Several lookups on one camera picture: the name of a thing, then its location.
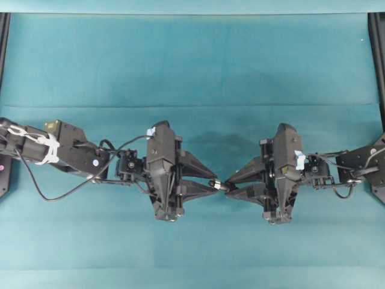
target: teal cloth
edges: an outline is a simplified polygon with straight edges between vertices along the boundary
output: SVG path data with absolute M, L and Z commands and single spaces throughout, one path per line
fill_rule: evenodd
M 366 19 L 15 14 L 0 113 L 116 145 L 167 119 L 221 179 L 280 122 L 306 152 L 354 149 L 382 133 Z M 146 143 L 131 148 L 143 156 Z M 48 196 L 81 181 L 32 169 Z M 15 161 L 0 199 L 1 287 L 383 288 L 385 206 L 367 185 L 345 201 L 301 188 L 282 226 L 223 193 L 185 209 L 156 221 L 136 188 L 94 184 L 46 203 Z
M 383 0 L 2 0 L 0 11 L 91 14 L 320 14 L 385 10 Z

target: black cable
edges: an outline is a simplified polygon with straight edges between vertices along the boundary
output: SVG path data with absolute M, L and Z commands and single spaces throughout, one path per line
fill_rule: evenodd
M 104 139 L 104 140 L 101 140 L 100 143 L 99 143 L 99 149 L 102 149 L 103 148 L 103 144 L 106 144 L 108 145 L 108 147 L 112 150 L 112 151 L 116 151 L 115 150 L 115 147 L 114 145 L 107 139 Z
M 96 175 L 92 176 L 92 178 L 89 178 L 87 179 L 86 181 L 80 183 L 79 185 L 77 185 L 75 188 L 71 189 L 70 191 L 68 191 L 67 193 L 65 194 L 62 194 L 61 196 L 58 196 L 58 197 L 54 197 L 54 198 L 48 198 L 46 197 L 42 191 L 40 190 L 37 182 L 36 182 L 36 179 L 31 171 L 31 169 L 29 168 L 29 165 L 27 164 L 27 162 L 25 161 L 24 157 L 21 155 L 20 151 L 15 148 L 14 150 L 16 151 L 17 155 L 19 156 L 19 158 L 22 160 L 22 162 L 24 163 L 27 171 L 29 172 L 29 175 L 31 176 L 31 179 L 35 185 L 35 188 L 37 190 L 37 192 L 39 193 L 39 195 L 44 199 L 46 200 L 47 202 L 55 202 L 57 200 L 60 200 L 60 199 L 63 199 L 64 197 L 67 197 L 69 196 L 70 194 L 72 194 L 74 191 L 78 190 L 79 188 L 83 187 L 85 184 L 87 184 L 88 182 L 91 182 L 92 180 L 96 179 L 98 176 L 100 176 L 107 168 L 108 166 L 112 163 L 113 159 L 116 157 L 116 155 L 118 154 L 119 150 L 123 149 L 126 145 L 129 145 L 130 143 L 133 143 L 134 141 L 140 139 L 140 138 L 152 138 L 151 135 L 140 135 L 138 137 L 135 137 L 133 138 L 132 140 L 129 140 L 125 143 L 123 143 L 115 152 L 114 154 L 112 155 L 112 157 L 107 161 L 107 163 L 101 168 L 101 170 L 99 171 L 99 173 L 97 173 Z
M 375 157 L 376 155 L 382 153 L 383 151 L 385 151 L 385 148 L 382 148 L 382 149 L 380 149 L 379 151 L 376 151 L 376 152 L 374 152 L 373 154 L 371 154 L 371 155 L 368 157 L 368 159 L 366 160 L 365 165 L 364 165 L 364 167 L 363 167 L 362 169 L 365 170 L 365 169 L 368 167 L 369 162 L 371 161 L 371 159 L 372 159 L 373 157 Z
M 334 193 L 337 195 L 337 197 L 339 197 L 340 199 L 349 199 L 353 194 L 353 185 L 349 186 L 349 193 L 346 196 L 342 196 L 341 194 L 339 194 L 335 186 L 332 186 L 332 189 Z

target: wire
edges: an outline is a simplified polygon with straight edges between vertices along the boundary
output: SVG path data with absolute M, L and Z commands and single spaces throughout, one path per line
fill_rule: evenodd
M 368 157 L 368 159 L 366 160 L 366 163 L 365 163 L 363 169 L 365 170 L 365 169 L 368 167 L 369 162 L 371 161 L 371 159 L 372 159 L 373 157 L 375 157 L 375 156 L 378 155 L 379 153 L 382 153 L 383 151 L 385 151 L 385 148 L 382 148 L 382 149 L 380 149 L 379 151 L 376 151 L 375 153 L 373 153 L 372 155 L 370 155 L 370 156 Z
M 99 143 L 99 148 L 102 149 L 103 148 L 103 144 L 106 144 L 112 151 L 115 151 L 115 147 L 114 145 L 107 139 L 104 139 L 104 140 L 101 140 L 100 143 Z
M 319 158 L 320 160 L 324 160 L 326 161 L 327 163 L 329 164 L 332 164 L 336 167 L 340 167 L 341 169 L 345 169 L 345 170 L 355 170 L 355 168 L 353 167 L 345 167 L 345 166 L 341 166 L 339 164 L 336 164 L 334 162 L 332 162 L 331 160 L 329 160 L 327 157 L 323 156 L 323 155 L 318 155 L 318 154 L 307 154 L 306 155 L 307 157 L 316 157 L 316 158 Z
M 332 186 L 332 189 L 337 195 L 337 197 L 339 197 L 340 199 L 349 199 L 353 194 L 353 185 L 349 186 L 349 193 L 346 196 L 342 196 L 341 194 L 339 194 L 335 186 Z
M 37 190 L 37 192 L 39 193 L 39 195 L 47 202 L 55 202 L 57 200 L 60 200 L 60 199 L 63 199 L 64 197 L 67 197 L 69 196 L 70 194 L 72 194 L 74 191 L 80 189 L 81 187 L 83 187 L 85 184 L 91 182 L 92 180 L 96 179 L 98 176 L 100 176 L 107 168 L 108 166 L 112 163 L 113 159 L 117 156 L 119 150 L 123 149 L 126 145 L 129 145 L 130 143 L 133 143 L 134 141 L 140 139 L 140 138 L 145 138 L 145 137 L 149 137 L 149 138 L 152 138 L 151 135 L 139 135 L 138 137 L 135 137 L 133 138 L 132 140 L 129 140 L 125 143 L 123 143 L 115 152 L 114 154 L 112 155 L 112 157 L 107 161 L 107 163 L 101 168 L 101 170 L 94 176 L 92 176 L 91 178 L 87 179 L 86 181 L 80 183 L 79 185 L 77 185 L 75 188 L 69 190 L 67 193 L 64 193 L 58 197 L 54 197 L 54 198 L 48 198 L 46 197 L 42 191 L 40 190 L 37 182 L 36 182 L 36 179 L 34 177 L 34 174 L 32 173 L 31 169 L 29 168 L 29 165 L 27 164 L 27 162 L 25 161 L 24 157 L 21 155 L 20 151 L 15 148 L 14 150 L 16 151 L 17 155 L 19 156 L 19 158 L 22 160 L 22 162 L 24 163 L 27 171 L 29 172 L 29 175 L 31 176 L 31 179 L 35 185 L 35 188 Z

